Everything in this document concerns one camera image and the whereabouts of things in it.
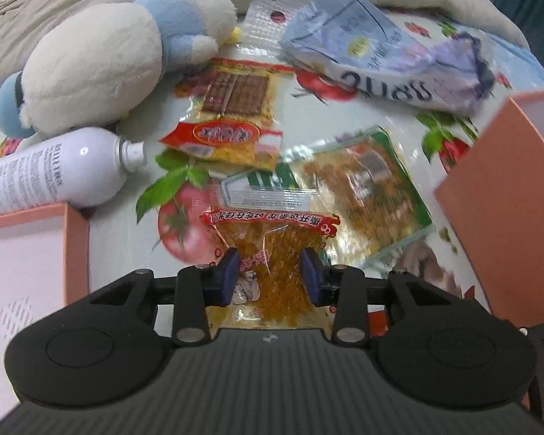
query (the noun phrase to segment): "plush toy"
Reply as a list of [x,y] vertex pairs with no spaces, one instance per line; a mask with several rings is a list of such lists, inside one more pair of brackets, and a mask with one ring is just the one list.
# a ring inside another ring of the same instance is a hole
[[49,138],[118,120],[165,73],[214,57],[235,24],[230,0],[93,5],[47,33],[4,82],[0,129]]

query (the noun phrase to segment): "plastic snack bag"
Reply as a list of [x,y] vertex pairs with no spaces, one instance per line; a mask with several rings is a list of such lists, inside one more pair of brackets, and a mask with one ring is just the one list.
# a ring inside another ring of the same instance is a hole
[[432,229],[427,207],[380,128],[346,142],[295,147],[283,160],[299,187],[318,190],[310,207],[341,218],[338,236],[323,250],[330,263],[364,267]]
[[212,331],[328,328],[325,310],[312,306],[300,279],[300,253],[306,247],[320,251],[326,237],[337,234],[337,216],[218,207],[202,219],[227,247],[238,249],[242,260],[232,304],[208,308]]
[[479,37],[462,33],[427,49],[368,0],[312,0],[280,45],[345,86],[422,108],[469,114],[494,83]]
[[292,74],[285,65],[213,59],[176,86],[190,107],[161,142],[206,160],[273,169],[283,137],[280,91]]

